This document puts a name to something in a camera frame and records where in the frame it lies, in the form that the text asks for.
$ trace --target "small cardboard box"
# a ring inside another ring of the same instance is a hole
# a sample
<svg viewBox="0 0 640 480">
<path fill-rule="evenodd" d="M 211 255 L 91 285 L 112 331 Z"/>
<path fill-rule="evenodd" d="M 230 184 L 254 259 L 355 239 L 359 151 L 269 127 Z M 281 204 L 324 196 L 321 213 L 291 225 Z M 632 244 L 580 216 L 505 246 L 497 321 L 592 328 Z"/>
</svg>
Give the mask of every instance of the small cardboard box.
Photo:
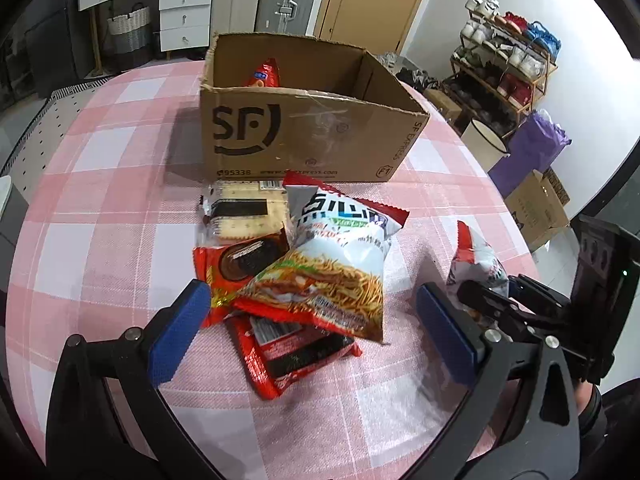
<svg viewBox="0 0 640 480">
<path fill-rule="evenodd" d="M 569 225 L 562 203 L 548 178 L 534 171 L 504 200 L 529 251 L 542 247 Z"/>
<path fill-rule="evenodd" d="M 286 88 L 245 87 L 270 57 Z M 278 34 L 212 39 L 200 113 L 211 180 L 295 170 L 332 182 L 386 182 L 429 119 L 366 50 Z"/>
<path fill-rule="evenodd" d="M 438 109 L 448 123 L 454 123 L 460 117 L 460 108 L 448 95 L 440 90 L 427 88 L 424 96 Z"/>
</svg>

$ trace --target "snack bag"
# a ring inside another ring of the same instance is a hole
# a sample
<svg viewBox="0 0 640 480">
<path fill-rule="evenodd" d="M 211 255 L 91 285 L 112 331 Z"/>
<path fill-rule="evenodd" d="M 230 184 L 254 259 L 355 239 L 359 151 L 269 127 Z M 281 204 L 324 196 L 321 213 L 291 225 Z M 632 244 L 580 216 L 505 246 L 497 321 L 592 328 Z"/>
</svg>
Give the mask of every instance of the snack bag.
<svg viewBox="0 0 640 480">
<path fill-rule="evenodd" d="M 281 180 L 219 180 L 200 196 L 201 246 L 214 247 L 279 232 L 289 219 Z"/>
<path fill-rule="evenodd" d="M 458 287 L 466 280 L 481 283 L 505 298 L 509 297 L 509 278 L 493 248 L 481 235 L 458 220 L 458 250 L 453 256 L 447 277 L 447 295 L 458 309 L 465 310 L 476 321 L 480 321 L 479 312 L 458 301 Z"/>
<path fill-rule="evenodd" d="M 292 171 L 284 186 L 295 227 L 291 250 L 243 287 L 233 306 L 381 342 L 383 264 L 409 213 Z"/>
<path fill-rule="evenodd" d="M 270 57 L 257 69 L 255 69 L 254 75 L 249 78 L 244 86 L 280 86 L 280 73 L 278 70 L 278 63 L 273 57 Z"/>
<path fill-rule="evenodd" d="M 236 291 L 288 249 L 284 229 L 228 247 L 196 247 L 193 250 L 196 277 L 211 287 L 211 309 L 201 327 L 206 328 L 225 319 L 232 311 L 229 302 Z"/>
<path fill-rule="evenodd" d="M 312 326 L 247 314 L 231 317 L 229 323 L 247 373 L 266 400 L 281 396 L 291 384 L 339 357 L 362 355 L 352 338 Z"/>
</svg>

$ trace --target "gray floor mat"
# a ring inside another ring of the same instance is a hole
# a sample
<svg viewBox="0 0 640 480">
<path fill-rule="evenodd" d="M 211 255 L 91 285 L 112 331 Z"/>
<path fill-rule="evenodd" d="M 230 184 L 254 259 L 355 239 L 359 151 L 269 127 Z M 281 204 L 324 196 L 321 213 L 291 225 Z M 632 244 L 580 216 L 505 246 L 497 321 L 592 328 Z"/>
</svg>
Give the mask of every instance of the gray floor mat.
<svg viewBox="0 0 640 480">
<path fill-rule="evenodd" d="M 69 127 L 80 111 L 107 80 L 57 90 L 40 116 L 23 134 L 22 148 L 5 167 L 3 174 L 10 174 L 15 187 L 25 200 L 31 203 L 42 172 L 62 142 Z"/>
</svg>

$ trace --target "table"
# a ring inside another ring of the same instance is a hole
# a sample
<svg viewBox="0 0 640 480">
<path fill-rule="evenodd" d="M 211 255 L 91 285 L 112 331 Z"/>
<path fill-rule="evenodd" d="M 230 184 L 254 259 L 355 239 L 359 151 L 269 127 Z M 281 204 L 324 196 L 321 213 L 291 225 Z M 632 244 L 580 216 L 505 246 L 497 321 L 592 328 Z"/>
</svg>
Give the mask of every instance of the table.
<svg viewBox="0 0 640 480">
<path fill-rule="evenodd" d="M 127 72 L 96 91 L 46 169 L 12 267 L 6 345 L 16 409 L 44 456 L 50 390 L 65 339 L 145 326 L 194 277 L 202 183 L 202 62 Z M 162 394 L 230 479 L 398 478 L 462 398 L 414 314 L 417 285 L 443 283 L 463 219 L 507 272 L 537 273 L 507 208 L 457 135 L 432 117 L 393 179 L 346 184 L 411 211 L 385 264 L 385 339 L 260 400 L 223 325 L 201 330 Z M 118 406 L 123 401 L 112 384 Z M 132 441 L 146 443 L 119 408 Z M 490 431 L 478 451 L 490 446 Z"/>
</svg>

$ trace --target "purple bag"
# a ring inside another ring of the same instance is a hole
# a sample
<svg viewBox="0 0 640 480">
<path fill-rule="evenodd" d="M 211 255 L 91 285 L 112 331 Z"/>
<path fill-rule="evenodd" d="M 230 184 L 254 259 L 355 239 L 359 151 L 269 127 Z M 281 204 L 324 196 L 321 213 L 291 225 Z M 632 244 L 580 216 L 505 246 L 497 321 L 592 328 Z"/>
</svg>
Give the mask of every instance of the purple bag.
<svg viewBox="0 0 640 480">
<path fill-rule="evenodd" d="M 499 160 L 489 171 L 489 177 L 503 198 L 507 198 L 531 171 L 544 173 L 562 149 L 571 144 L 564 130 L 550 119 L 544 110 L 533 110 L 509 142 L 511 156 Z"/>
</svg>

